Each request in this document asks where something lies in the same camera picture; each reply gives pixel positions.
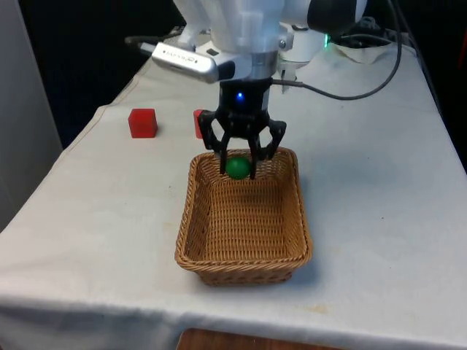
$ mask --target white cloth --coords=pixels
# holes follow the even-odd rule
[[[359,94],[394,60],[392,49],[366,66],[331,48],[298,79]],[[188,327],[467,349],[466,175],[417,58],[404,50],[394,80],[361,101],[272,88],[314,240],[310,264],[284,284],[207,287],[174,261],[188,165],[205,152],[192,113],[217,94],[148,62],[97,111],[0,235],[4,349],[170,349]],[[131,139],[135,107],[156,109],[155,139]]]

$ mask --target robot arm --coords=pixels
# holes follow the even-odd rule
[[[293,47],[293,34],[280,23],[338,34],[361,19],[366,1],[174,0],[187,25],[178,47],[158,44],[153,60],[208,83],[220,82],[217,111],[204,111],[198,120],[206,148],[220,155],[222,174],[230,138],[248,140],[254,179],[256,163],[271,159],[284,136],[286,124],[270,119],[267,110],[278,52]],[[210,29],[212,41],[195,47],[204,29]],[[214,120],[225,131],[222,140],[212,130]],[[267,127],[272,141],[262,147],[259,134]]]

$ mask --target blue light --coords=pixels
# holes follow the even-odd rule
[[[243,101],[245,101],[245,96],[243,95],[243,93],[237,93],[237,94],[236,94],[236,101],[237,101],[237,102],[243,102]]]

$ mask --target green ball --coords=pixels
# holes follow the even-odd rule
[[[233,157],[227,160],[225,170],[231,179],[243,180],[250,175],[250,167],[248,158]]]

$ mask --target dark background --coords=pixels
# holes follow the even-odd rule
[[[458,67],[467,29],[465,0],[399,0],[422,55],[441,114],[467,168],[467,60]],[[26,27],[63,145],[125,87],[146,58],[123,43],[129,35],[164,35],[183,19],[171,0],[20,0]],[[392,28],[385,0],[366,15]]]

